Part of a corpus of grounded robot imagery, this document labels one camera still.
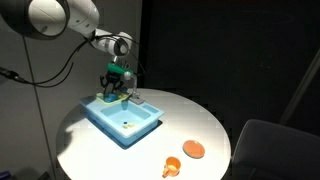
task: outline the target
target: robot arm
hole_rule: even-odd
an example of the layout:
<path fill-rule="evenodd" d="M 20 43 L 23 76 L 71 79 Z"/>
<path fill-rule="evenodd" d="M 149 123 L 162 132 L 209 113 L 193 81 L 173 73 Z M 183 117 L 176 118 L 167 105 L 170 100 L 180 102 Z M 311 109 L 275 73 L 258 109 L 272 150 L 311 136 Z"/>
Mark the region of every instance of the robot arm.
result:
<path fill-rule="evenodd" d="M 68 27 L 114 56 L 125 56 L 131 48 L 128 34 L 97 29 L 99 12 L 91 0 L 1 0 L 0 12 L 13 30 L 33 39 L 55 39 Z M 112 38 L 97 38 L 106 35 Z"/>

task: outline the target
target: white round table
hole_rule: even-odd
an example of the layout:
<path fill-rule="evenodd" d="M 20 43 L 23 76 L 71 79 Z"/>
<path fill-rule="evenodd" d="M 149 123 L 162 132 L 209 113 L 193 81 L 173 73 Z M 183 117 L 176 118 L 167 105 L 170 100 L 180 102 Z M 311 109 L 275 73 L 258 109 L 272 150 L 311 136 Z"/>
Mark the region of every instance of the white round table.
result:
<path fill-rule="evenodd" d="M 166 179 L 220 180 L 228 168 L 231 148 L 219 121 L 182 96 L 151 89 L 138 92 L 140 98 L 165 112 L 160 117 L 163 124 L 122 149 L 80 113 L 69 115 L 56 142 L 65 173 L 73 180 L 162 180 L 165 161 L 174 156 L 181 161 L 180 173 Z M 201 159 L 184 153 L 183 143 L 190 139 L 204 146 Z"/>

